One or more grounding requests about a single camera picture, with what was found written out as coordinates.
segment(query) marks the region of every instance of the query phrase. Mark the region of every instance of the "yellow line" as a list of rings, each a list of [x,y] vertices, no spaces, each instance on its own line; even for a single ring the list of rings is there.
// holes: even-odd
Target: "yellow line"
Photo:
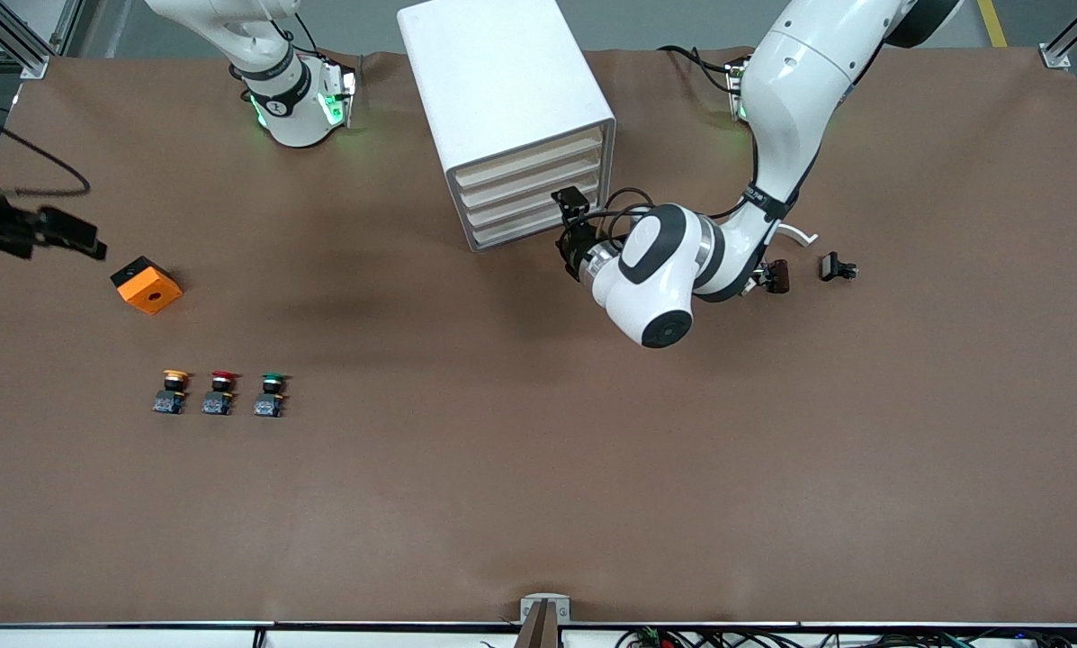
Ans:
[[[994,47],[1006,47],[1006,34],[1003,33],[1003,24],[997,20],[997,11],[994,9],[994,0],[978,0],[978,9],[981,10],[981,19],[987,24],[987,33],[990,34],[990,44]]]

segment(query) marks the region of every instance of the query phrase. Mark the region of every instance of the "robotic arm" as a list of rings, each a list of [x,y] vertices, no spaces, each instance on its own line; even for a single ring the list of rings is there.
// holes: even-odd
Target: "robotic arm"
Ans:
[[[694,322],[690,294],[719,302],[742,294],[810,172],[823,132],[884,42],[913,46],[956,13],[961,0],[794,0],[765,36],[741,82],[740,114],[755,139],[755,172],[718,224],[684,206],[640,214],[620,250],[597,239],[583,200],[562,189],[571,274],[630,339],[676,343]]]
[[[156,14],[185,26],[226,54],[250,89],[258,123],[280,144],[310,146],[349,127],[353,70],[317,52],[298,52],[274,20],[300,0],[146,0]]]

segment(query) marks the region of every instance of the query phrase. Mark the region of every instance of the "white box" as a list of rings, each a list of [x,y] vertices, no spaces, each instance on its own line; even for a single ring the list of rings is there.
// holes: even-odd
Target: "white box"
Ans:
[[[555,0],[431,0],[397,24],[473,250],[560,225],[556,189],[604,200],[614,114]]]

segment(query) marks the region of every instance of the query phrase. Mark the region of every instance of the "table surface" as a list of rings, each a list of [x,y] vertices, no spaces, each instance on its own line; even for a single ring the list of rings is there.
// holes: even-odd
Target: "table surface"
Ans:
[[[725,53],[710,53],[718,60]],[[588,54],[614,187],[722,211],[724,95]],[[629,343],[554,234],[474,254],[406,58],[270,142],[219,60],[54,60],[9,127],[111,245],[0,255],[0,622],[517,615],[1077,622],[1077,84],[1033,50],[887,51],[781,239],[788,295]],[[13,143],[2,184],[66,184]],[[858,263],[821,283],[820,255]],[[143,315],[137,255],[185,295]],[[151,413],[160,371],[188,410]],[[242,375],[234,414],[206,375]],[[250,414],[258,374],[286,415]]]

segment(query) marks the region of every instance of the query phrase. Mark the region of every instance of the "brown tabletop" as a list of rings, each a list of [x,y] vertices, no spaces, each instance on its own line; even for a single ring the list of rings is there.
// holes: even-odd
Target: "brown tabletop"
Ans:
[[[710,53],[719,60],[728,53]],[[675,55],[588,54],[614,187],[714,212],[751,173]],[[407,60],[271,143],[224,60],[54,60],[9,127],[81,169],[107,263],[0,255],[0,622],[1077,622],[1077,84],[1033,50],[887,51],[780,239],[788,295],[630,343],[555,234],[465,244]],[[2,184],[68,184],[6,140]],[[817,257],[858,263],[822,283]],[[148,316],[109,276],[187,293]],[[166,368],[196,375],[151,411]],[[234,414],[206,377],[242,375]],[[257,419],[258,375],[290,375]]]

